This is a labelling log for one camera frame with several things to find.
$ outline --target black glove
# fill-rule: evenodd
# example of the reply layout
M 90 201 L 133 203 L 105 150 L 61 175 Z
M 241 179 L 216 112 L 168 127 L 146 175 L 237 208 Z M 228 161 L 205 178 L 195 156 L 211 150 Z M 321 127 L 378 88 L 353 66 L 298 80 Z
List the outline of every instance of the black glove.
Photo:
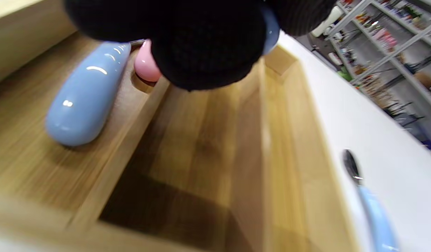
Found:
M 97 40 L 152 40 L 161 73 L 186 90 L 244 78 L 262 55 L 261 0 L 65 0 L 74 24 Z M 325 20 L 333 0 L 267 0 L 281 29 L 303 35 Z

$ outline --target wooden surface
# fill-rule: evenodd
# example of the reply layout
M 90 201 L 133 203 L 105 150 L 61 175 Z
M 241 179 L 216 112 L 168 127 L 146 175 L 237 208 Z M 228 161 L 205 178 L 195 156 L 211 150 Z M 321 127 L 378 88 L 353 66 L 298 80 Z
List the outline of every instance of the wooden surface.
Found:
M 75 31 L 61 0 L 0 0 L 0 81 Z
M 265 57 L 262 86 L 270 250 L 357 251 L 302 66 L 284 54 L 277 47 Z M 276 64 L 289 67 L 277 72 Z
M 300 66 L 265 60 L 225 88 L 172 88 L 100 220 L 203 251 L 355 251 Z
M 108 123 L 94 142 L 65 148 L 44 132 L 44 117 L 55 95 L 74 67 L 96 46 L 97 42 L 73 35 L 0 83 L 1 196 L 75 212 L 104 167 L 123 169 L 124 161 L 129 160 L 136 143 L 131 150 L 124 149 L 126 160 L 113 152 L 121 145 L 130 145 L 123 139 L 149 97 L 132 85 L 133 57 Z M 130 138 L 136 141 L 143 131 L 134 133 Z M 116 164 L 111 162 L 114 158 L 119 158 Z
M 74 35 L 0 83 L 5 233 L 63 251 L 356 251 L 297 60 L 277 47 L 241 82 L 187 92 L 134 81 L 131 58 L 102 134 L 67 149 L 44 116 L 96 46 Z

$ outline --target white countertop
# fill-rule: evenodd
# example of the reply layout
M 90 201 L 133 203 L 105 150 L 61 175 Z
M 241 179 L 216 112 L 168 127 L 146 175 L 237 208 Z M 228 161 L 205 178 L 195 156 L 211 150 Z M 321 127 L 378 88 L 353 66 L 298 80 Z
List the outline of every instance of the white countertop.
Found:
M 364 184 L 377 196 L 401 251 L 431 251 L 431 152 L 295 39 L 278 42 L 300 59 L 333 157 L 345 205 L 363 252 L 371 252 L 369 225 L 342 151 L 351 149 Z

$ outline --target pink handle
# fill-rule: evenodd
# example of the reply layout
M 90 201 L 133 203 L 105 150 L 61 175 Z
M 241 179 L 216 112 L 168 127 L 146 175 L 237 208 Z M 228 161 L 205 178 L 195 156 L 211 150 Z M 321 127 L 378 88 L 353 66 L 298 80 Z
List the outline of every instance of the pink handle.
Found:
M 152 42 L 145 40 L 134 62 L 134 70 L 146 81 L 157 82 L 162 76 L 151 53 Z

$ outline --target blue handle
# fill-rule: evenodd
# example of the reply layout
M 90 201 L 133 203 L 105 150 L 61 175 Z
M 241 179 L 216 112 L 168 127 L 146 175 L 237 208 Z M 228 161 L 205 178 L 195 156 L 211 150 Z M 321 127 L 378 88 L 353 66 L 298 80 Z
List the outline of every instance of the blue handle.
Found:
M 102 130 L 130 56 L 130 43 L 102 43 L 63 84 L 46 117 L 46 131 L 67 146 L 84 145 Z
M 279 27 L 278 19 L 268 4 L 262 1 L 258 1 L 257 4 L 259 5 L 260 11 L 262 12 L 265 24 L 267 26 L 264 50 L 262 52 L 262 55 L 267 55 L 278 43 L 279 32 L 281 28 Z
M 375 252 L 399 251 L 390 223 L 380 203 L 363 185 L 359 185 L 358 190 L 371 220 Z

